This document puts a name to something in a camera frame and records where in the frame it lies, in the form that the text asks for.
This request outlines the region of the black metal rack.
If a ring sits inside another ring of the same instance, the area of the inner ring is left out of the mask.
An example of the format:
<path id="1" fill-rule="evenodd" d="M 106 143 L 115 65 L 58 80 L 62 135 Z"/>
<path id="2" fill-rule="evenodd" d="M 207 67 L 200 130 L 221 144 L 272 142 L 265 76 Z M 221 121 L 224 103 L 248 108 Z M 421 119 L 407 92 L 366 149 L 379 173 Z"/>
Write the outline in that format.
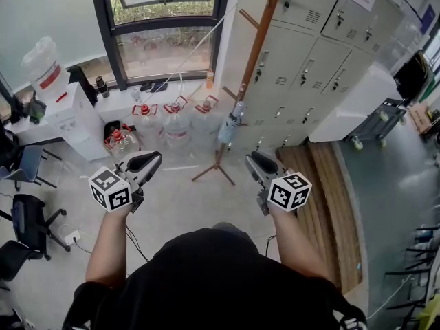
<path id="1" fill-rule="evenodd" d="M 406 251 L 413 254 L 412 264 L 385 273 L 386 276 L 403 276 L 403 284 L 409 284 L 408 300 L 387 308 L 408 310 L 398 330 L 407 330 L 408 326 L 417 324 L 416 310 L 423 309 L 440 291 L 440 223 L 417 228 L 415 244 L 406 248 Z"/>

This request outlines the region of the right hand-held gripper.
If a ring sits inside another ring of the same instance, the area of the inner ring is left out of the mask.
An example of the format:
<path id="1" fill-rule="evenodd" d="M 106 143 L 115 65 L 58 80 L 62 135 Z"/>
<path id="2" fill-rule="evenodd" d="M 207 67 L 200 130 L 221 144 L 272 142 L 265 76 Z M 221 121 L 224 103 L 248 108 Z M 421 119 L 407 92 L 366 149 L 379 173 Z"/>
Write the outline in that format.
<path id="1" fill-rule="evenodd" d="M 245 156 L 252 178 L 261 185 L 257 203 L 264 216 L 270 214 L 268 203 L 285 212 L 295 212 L 307 203 L 312 183 L 300 172 L 278 176 L 279 166 L 268 154 L 253 151 Z"/>

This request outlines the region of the black office chair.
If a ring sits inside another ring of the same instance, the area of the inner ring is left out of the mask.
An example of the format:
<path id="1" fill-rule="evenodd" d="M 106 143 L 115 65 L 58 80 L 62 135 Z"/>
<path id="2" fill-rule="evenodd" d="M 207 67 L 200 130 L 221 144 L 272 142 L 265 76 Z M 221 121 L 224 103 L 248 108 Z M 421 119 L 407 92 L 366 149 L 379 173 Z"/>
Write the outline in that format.
<path id="1" fill-rule="evenodd" d="M 55 241 L 66 252 L 71 251 L 50 229 L 56 218 L 65 217 L 67 211 L 60 208 L 46 219 L 44 207 L 45 203 L 35 196 L 17 194 L 12 200 L 11 213 L 0 210 L 0 217 L 12 222 L 16 237 L 0 247 L 0 280 L 12 281 L 28 260 L 50 260 L 47 239 Z"/>

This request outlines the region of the person's right forearm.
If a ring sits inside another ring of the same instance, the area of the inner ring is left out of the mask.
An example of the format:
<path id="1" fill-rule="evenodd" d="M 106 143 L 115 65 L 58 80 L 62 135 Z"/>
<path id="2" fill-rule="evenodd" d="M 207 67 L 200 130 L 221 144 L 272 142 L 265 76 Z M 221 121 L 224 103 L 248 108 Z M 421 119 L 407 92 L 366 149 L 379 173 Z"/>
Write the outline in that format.
<path id="1" fill-rule="evenodd" d="M 325 263 L 303 232 L 294 213 L 286 212 L 272 203 L 268 207 L 274 221 L 281 263 L 304 276 L 330 280 Z"/>

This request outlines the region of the blue umbrella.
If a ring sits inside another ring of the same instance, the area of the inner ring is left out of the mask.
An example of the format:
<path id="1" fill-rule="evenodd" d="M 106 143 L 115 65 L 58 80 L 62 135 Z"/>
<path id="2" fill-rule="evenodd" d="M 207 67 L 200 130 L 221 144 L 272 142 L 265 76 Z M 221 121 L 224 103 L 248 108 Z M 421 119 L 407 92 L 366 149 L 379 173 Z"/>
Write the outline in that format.
<path id="1" fill-rule="evenodd" d="M 241 125 L 244 108 L 244 102 L 238 101 L 235 108 L 223 121 L 218 134 L 218 140 L 221 144 L 229 144 L 232 142 L 235 129 Z"/>

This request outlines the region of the dark window frame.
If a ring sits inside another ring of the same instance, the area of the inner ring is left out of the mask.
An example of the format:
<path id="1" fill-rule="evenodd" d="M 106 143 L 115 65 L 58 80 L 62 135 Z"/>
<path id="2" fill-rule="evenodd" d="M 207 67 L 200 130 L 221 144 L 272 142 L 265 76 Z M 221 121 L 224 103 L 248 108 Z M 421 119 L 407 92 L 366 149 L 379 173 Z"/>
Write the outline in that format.
<path id="1" fill-rule="evenodd" d="M 80 66 L 126 89 L 165 80 L 226 13 L 228 0 L 0 0 L 0 75 L 28 87 L 23 57 L 45 36 L 64 67 Z M 182 67 L 198 80 L 216 69 L 221 26 Z"/>

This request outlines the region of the black bag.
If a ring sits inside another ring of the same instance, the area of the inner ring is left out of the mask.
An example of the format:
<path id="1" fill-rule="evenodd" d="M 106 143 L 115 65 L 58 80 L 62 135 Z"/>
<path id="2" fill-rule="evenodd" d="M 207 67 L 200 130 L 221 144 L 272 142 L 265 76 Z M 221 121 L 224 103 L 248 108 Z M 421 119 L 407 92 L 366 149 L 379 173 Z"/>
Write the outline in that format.
<path id="1" fill-rule="evenodd" d="M 98 92 L 87 79 L 83 69 L 80 66 L 73 65 L 68 67 L 69 83 L 79 83 L 86 97 L 94 107 L 98 101 Z"/>

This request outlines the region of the large clear water jug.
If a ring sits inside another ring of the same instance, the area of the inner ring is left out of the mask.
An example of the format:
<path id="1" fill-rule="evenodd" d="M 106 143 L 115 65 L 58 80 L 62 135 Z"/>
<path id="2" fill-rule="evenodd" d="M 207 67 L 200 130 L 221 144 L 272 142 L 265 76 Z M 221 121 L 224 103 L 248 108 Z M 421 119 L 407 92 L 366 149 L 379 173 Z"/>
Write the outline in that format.
<path id="1" fill-rule="evenodd" d="M 69 84 L 69 73 L 61 64 L 57 46 L 50 36 L 41 38 L 22 59 L 27 79 L 43 102 L 60 98 Z"/>

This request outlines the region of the blue-grey chair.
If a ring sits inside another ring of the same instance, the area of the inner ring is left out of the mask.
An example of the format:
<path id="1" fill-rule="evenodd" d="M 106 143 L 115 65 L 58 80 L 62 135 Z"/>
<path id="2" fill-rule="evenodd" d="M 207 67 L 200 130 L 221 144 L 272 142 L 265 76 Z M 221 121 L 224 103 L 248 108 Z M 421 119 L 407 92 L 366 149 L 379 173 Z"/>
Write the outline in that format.
<path id="1" fill-rule="evenodd" d="M 38 176 L 39 166 L 42 159 L 47 160 L 47 156 L 62 162 L 63 159 L 39 145 L 25 146 L 18 168 L 8 170 L 5 166 L 0 167 L 0 180 L 14 182 L 17 192 L 20 191 L 19 183 L 29 183 L 41 185 L 42 183 L 57 189 L 57 186 Z"/>

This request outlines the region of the white cabinet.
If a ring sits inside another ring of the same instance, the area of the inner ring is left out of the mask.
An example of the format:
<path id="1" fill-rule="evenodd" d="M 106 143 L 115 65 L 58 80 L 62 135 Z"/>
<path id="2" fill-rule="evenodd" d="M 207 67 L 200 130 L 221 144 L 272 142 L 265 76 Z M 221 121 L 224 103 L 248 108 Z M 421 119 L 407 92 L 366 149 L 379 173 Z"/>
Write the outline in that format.
<path id="1" fill-rule="evenodd" d="M 387 98 L 399 97 L 391 73 L 383 65 L 374 62 L 346 98 L 309 135 L 309 141 L 343 140 Z"/>

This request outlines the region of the wooden slat platform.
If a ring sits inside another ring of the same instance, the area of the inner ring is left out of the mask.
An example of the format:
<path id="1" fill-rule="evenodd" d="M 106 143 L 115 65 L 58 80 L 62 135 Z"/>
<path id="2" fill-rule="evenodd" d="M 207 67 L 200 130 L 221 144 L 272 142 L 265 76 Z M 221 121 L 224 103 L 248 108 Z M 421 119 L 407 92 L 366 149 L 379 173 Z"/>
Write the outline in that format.
<path id="1" fill-rule="evenodd" d="M 360 240 L 349 193 L 336 152 L 329 142 L 278 148 L 277 158 L 302 173 L 312 189 L 298 220 L 323 258 L 330 279 L 346 294 L 363 279 Z"/>

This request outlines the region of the grey wheeled cart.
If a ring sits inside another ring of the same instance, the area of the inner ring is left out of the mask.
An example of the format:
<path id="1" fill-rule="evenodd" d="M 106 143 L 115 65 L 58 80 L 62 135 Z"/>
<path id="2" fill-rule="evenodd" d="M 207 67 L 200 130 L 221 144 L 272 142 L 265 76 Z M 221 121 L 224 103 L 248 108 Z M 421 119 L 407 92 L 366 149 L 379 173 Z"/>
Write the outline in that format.
<path id="1" fill-rule="evenodd" d="M 404 116 L 406 112 L 403 100 L 387 98 L 361 124 L 352 130 L 343 141 L 351 142 L 359 151 L 363 149 L 364 142 L 368 140 L 374 140 L 384 148 L 387 145 L 385 137 L 397 124 L 405 123 Z"/>

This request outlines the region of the small black pouch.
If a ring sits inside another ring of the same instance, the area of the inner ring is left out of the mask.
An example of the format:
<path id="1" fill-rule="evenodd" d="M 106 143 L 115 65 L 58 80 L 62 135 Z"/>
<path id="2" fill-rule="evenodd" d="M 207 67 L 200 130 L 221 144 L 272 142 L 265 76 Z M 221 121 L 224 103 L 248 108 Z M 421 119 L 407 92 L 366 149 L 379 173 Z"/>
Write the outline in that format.
<path id="1" fill-rule="evenodd" d="M 140 91 L 154 94 L 156 92 L 165 91 L 167 88 L 168 84 L 166 82 L 144 82 L 140 86 Z"/>

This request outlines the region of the brown wooden coat rack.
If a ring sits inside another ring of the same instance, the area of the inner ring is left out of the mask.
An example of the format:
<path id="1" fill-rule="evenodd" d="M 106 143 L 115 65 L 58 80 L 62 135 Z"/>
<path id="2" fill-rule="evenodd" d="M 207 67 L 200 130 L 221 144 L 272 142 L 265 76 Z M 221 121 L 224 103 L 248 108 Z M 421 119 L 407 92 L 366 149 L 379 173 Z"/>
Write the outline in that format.
<path id="1" fill-rule="evenodd" d="M 278 3 L 278 0 L 267 0 L 266 5 L 265 5 L 265 9 L 263 11 L 263 15 L 261 17 L 261 21 L 260 23 L 254 23 L 254 25 L 256 26 L 256 36 L 254 38 L 254 42 L 252 44 L 252 49 L 250 51 L 250 56 L 248 58 L 247 61 L 247 65 L 241 80 L 241 84 L 239 87 L 239 92 L 235 97 L 235 101 L 234 104 L 231 108 L 231 112 L 228 114 L 228 116 L 226 116 L 226 120 L 231 116 L 235 116 L 238 117 L 238 115 L 232 115 L 232 112 L 235 110 L 236 106 L 239 104 L 239 102 L 242 102 L 246 91 L 248 90 L 248 87 L 250 85 L 250 80 L 251 80 L 251 76 L 254 73 L 254 69 L 256 69 L 256 64 L 257 61 L 259 59 L 259 55 L 263 46 L 263 42 L 265 40 L 265 37 L 267 35 L 267 31 L 269 29 L 270 26 L 270 22 L 272 20 L 274 11 L 276 9 L 276 4 Z M 305 138 L 304 140 L 302 140 L 301 142 L 299 142 L 300 144 L 293 144 L 293 137 L 292 137 L 292 141 L 291 144 L 289 146 L 294 146 L 294 145 L 303 145 L 304 143 L 307 143 L 307 138 Z M 205 174 L 209 173 L 210 171 L 213 170 L 220 170 L 221 173 L 224 175 L 224 177 L 233 185 L 235 186 L 235 183 L 232 181 L 232 179 L 230 178 L 230 176 L 223 170 L 223 168 L 221 167 L 221 158 L 226 150 L 226 147 L 229 146 L 228 143 L 221 143 L 219 149 L 217 151 L 215 151 L 215 161 L 214 164 L 212 166 L 210 166 L 209 168 L 207 168 L 206 170 L 204 170 L 203 172 L 201 172 L 200 174 L 196 175 L 195 177 L 193 177 L 191 179 L 192 182 L 195 182 L 196 180 L 198 180 L 200 177 L 204 176 Z M 288 146 L 286 143 L 283 142 L 282 146 L 279 148 L 284 148 L 285 146 Z"/>

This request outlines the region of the black chair with jacket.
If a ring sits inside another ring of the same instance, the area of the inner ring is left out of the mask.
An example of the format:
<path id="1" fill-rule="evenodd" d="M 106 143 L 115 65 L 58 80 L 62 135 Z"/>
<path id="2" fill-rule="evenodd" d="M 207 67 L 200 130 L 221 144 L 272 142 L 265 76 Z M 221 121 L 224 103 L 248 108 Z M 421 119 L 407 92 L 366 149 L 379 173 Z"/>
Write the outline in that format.
<path id="1" fill-rule="evenodd" d="M 16 96 L 13 96 L 9 123 L 15 124 L 27 116 L 23 103 Z M 10 170 L 14 166 L 19 155 L 19 147 L 18 136 L 6 129 L 0 121 L 0 167 Z"/>

